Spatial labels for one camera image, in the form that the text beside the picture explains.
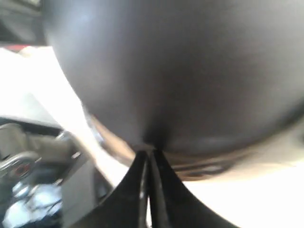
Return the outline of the grey robot base machinery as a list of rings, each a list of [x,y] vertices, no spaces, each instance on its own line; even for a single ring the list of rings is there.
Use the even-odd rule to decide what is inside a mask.
[[[56,126],[0,119],[0,225],[67,228],[112,190]]]

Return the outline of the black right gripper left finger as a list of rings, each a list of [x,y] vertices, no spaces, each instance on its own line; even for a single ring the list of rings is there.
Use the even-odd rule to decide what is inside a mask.
[[[83,218],[84,228],[145,228],[148,155],[137,153],[123,180],[109,197]]]

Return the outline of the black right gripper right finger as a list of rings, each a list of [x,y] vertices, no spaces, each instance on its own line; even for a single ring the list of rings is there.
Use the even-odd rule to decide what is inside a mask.
[[[199,201],[182,183],[163,152],[149,161],[149,198],[153,228],[235,228]]]

